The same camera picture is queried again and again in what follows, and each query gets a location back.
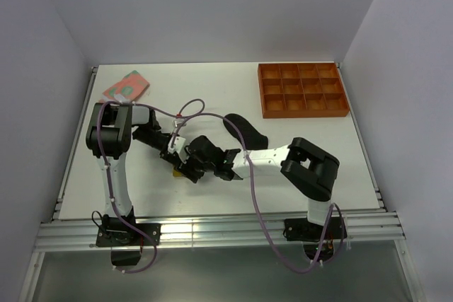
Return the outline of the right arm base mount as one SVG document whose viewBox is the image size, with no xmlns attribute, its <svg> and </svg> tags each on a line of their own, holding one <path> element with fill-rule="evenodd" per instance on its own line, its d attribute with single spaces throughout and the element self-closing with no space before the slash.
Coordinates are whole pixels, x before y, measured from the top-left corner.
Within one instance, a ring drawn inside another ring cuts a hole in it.
<svg viewBox="0 0 453 302">
<path fill-rule="evenodd" d="M 303 242 L 305 255 L 314 260 L 319 248 L 323 226 L 308 222 L 307 218 L 285 219 L 283 236 L 287 241 Z M 329 261 L 336 253 L 334 241 L 346 241 L 348 233 L 340 217 L 331 217 L 326 229 L 325 238 L 318 257 L 318 262 Z"/>
</svg>

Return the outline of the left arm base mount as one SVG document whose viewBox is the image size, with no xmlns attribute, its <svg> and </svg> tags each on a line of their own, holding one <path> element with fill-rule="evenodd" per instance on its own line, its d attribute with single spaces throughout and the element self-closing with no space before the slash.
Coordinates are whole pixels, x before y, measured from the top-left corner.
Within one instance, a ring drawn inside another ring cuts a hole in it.
<svg viewBox="0 0 453 302">
<path fill-rule="evenodd" d="M 132 267 L 139 264 L 144 246 L 155 248 L 151 262 L 156 259 L 156 246 L 160 242 L 161 224 L 137 223 L 134 210 L 122 217 L 128 224 L 124 225 L 117 217 L 99 211 L 91 213 L 91 221 L 98 228 L 96 237 L 97 248 L 110 248 L 110 261 L 114 269 L 134 271 Z"/>
</svg>

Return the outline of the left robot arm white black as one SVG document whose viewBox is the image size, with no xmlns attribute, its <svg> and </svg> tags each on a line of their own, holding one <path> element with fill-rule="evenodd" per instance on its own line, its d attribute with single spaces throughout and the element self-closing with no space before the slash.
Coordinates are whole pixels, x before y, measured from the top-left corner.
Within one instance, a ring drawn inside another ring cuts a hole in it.
<svg viewBox="0 0 453 302">
<path fill-rule="evenodd" d="M 126 177 L 126 156 L 132 140 L 155 148 L 165 159 L 180 161 L 174 136 L 161 131 L 157 112 L 162 111 L 145 104 L 96 103 L 86 133 L 86 146 L 98 160 L 103 176 L 103 218 L 123 219 L 112 233 L 122 245 L 135 242 L 138 236 Z"/>
</svg>

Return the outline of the yellow sock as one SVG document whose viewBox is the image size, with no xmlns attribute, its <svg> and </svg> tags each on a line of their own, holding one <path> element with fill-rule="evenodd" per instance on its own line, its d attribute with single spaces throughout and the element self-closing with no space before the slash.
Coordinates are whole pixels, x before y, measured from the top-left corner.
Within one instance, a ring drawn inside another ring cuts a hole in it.
<svg viewBox="0 0 453 302">
<path fill-rule="evenodd" d="M 186 178 L 185 169 L 174 167 L 172 171 L 173 177 L 175 178 Z"/>
</svg>

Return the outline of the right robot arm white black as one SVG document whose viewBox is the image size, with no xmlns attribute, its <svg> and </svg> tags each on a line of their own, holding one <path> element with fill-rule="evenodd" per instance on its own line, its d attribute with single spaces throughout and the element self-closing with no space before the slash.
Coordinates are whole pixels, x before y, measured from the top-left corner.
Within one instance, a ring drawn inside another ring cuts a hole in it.
<svg viewBox="0 0 453 302">
<path fill-rule="evenodd" d="M 200 136 L 182 151 L 186 158 L 176 166 L 176 171 L 192 182 L 205 173 L 226 181 L 258 175 L 284 176 L 307 198 L 308 234 L 322 238 L 330 231 L 327 214 L 340 162 L 310 141 L 295 137 L 290 144 L 273 149 L 223 150 L 206 136 Z"/>
</svg>

